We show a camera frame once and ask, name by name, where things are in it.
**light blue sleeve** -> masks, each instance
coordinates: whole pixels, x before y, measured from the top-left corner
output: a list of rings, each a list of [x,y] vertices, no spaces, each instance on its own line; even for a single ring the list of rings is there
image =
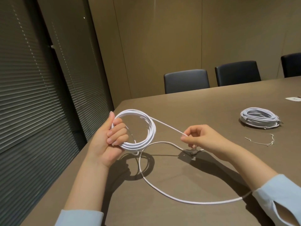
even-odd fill
[[[276,226],[289,225],[277,212],[275,202],[287,208],[301,225],[301,188],[284,175],[277,175],[265,183],[253,196]]]
[[[55,226],[100,226],[103,213],[92,210],[62,210]]]

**chair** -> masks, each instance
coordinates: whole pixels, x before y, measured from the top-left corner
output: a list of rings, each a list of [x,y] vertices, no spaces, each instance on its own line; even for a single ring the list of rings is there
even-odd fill
[[[301,76],[301,53],[281,56],[284,77]]]
[[[256,61],[228,63],[215,68],[218,86],[261,81]]]
[[[185,70],[164,75],[165,93],[209,88],[206,70]]]

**white card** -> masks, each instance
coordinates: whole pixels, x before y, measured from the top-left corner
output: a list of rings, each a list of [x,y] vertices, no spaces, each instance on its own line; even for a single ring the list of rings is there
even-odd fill
[[[294,97],[292,97],[292,98],[286,98],[286,99],[288,99],[290,101],[294,101],[294,102],[301,102],[301,98],[294,98]]]

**fingernail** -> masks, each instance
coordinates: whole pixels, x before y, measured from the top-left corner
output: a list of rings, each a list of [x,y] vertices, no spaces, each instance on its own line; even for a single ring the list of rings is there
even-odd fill
[[[111,138],[108,138],[108,139],[107,139],[107,143],[108,143],[108,144],[111,144],[112,142],[113,142],[113,141],[112,141]]]

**brown table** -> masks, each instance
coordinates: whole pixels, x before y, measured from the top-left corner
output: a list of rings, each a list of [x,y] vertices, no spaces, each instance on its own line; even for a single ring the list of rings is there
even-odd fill
[[[176,129],[208,124],[231,141],[247,148],[279,173],[301,186],[301,102],[286,97],[301,96],[301,77],[138,98],[122,102],[115,114],[138,109]],[[244,127],[238,121],[248,107],[269,109],[283,125],[261,130]],[[145,124],[136,117],[125,117],[136,140],[146,135]],[[156,123],[154,141],[170,141],[186,148],[179,133]],[[244,137],[264,146],[251,143]],[[87,146],[52,185],[22,226],[54,225],[67,199]],[[236,198],[248,191],[241,177],[227,162],[207,152],[195,159],[167,144],[154,144],[145,150],[142,167],[147,179],[168,194],[184,200],[219,201]],[[171,200],[151,188],[137,175],[137,161],[126,154],[112,167],[107,182],[103,211],[105,224],[115,225],[271,225],[253,196],[223,205],[189,205]]]

